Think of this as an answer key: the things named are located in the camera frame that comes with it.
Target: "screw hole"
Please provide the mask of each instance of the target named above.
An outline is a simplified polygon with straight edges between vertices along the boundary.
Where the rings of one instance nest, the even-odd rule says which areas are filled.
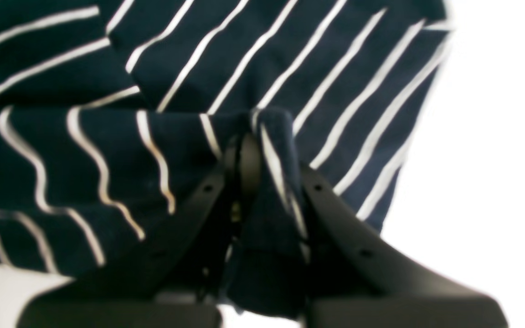
[[[372,251],[370,251],[369,249],[365,249],[365,248],[360,249],[358,253],[360,256],[366,257],[367,259],[370,259],[371,257],[374,256],[374,253],[372,253]]]

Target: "folded cloth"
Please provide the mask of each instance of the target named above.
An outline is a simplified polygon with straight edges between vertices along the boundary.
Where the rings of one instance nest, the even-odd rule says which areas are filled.
[[[245,251],[303,262],[298,162],[378,231],[446,50],[438,0],[0,0],[0,263],[77,277],[175,214],[232,136]]]

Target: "black plastic bracket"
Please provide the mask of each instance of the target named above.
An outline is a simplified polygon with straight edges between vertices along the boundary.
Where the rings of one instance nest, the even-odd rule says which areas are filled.
[[[248,210],[260,165],[255,139],[234,139],[175,216],[123,258],[33,299],[17,326],[219,327],[225,251],[240,236],[233,204]],[[320,174],[306,165],[301,171],[312,251],[304,326],[507,328],[496,301],[408,259],[358,220]]]

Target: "white wall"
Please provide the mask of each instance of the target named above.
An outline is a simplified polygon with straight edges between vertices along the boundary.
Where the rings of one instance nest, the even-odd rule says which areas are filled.
[[[454,0],[450,58],[427,100],[384,228],[386,241],[496,297],[525,328],[525,1]],[[61,277],[0,268],[0,328]],[[294,328],[241,318],[227,328]]]

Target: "striped fabric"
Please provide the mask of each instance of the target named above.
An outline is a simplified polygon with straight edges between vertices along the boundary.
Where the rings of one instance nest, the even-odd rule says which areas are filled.
[[[252,247],[296,234],[306,257],[299,160],[381,230],[445,19],[438,0],[0,0],[0,263],[104,265],[251,130],[276,199],[254,216],[285,213]]]

